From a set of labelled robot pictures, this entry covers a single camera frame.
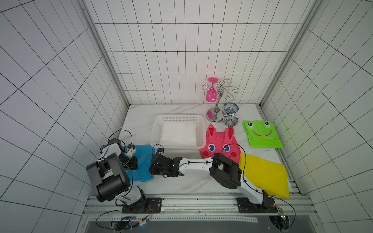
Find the blue raincoat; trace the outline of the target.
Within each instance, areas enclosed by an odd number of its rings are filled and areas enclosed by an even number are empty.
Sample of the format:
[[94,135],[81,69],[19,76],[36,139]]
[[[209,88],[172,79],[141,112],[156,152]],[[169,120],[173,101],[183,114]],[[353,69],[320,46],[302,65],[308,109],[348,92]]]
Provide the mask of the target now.
[[136,153],[133,155],[138,159],[137,170],[127,170],[126,173],[130,181],[134,182],[147,182],[154,178],[149,172],[152,159],[152,147],[150,145],[136,146]]

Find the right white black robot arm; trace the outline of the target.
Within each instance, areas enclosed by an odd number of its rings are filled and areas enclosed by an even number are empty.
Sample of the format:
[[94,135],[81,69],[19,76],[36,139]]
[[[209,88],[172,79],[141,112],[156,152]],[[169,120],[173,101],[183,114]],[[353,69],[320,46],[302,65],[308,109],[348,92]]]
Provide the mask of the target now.
[[252,184],[239,168],[239,164],[221,153],[215,153],[207,159],[171,159],[156,153],[151,160],[149,172],[165,178],[177,178],[196,172],[207,173],[221,186],[237,189],[244,195],[243,198],[237,199],[240,213],[278,212],[268,193]]

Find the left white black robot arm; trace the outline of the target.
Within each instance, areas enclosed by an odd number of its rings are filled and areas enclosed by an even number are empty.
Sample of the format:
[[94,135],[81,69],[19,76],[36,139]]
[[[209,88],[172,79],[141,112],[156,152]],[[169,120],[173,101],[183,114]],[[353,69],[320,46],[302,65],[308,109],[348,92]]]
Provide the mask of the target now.
[[116,138],[101,146],[99,159],[86,167],[97,200],[114,201],[124,214],[160,213],[162,199],[146,197],[140,187],[154,178],[151,150]]

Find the white plastic perforated basket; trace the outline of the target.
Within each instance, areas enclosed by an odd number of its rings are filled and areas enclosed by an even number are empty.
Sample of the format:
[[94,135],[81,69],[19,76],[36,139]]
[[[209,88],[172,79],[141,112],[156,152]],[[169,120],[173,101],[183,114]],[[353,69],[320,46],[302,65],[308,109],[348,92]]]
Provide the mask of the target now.
[[[196,146],[163,146],[160,143],[163,123],[166,121],[172,122],[193,122],[196,125]],[[199,149],[206,145],[206,124],[201,115],[188,115],[188,114],[165,114],[156,116],[151,138],[150,145],[153,147],[163,147],[165,153],[169,157],[186,157],[186,158],[201,158]]]

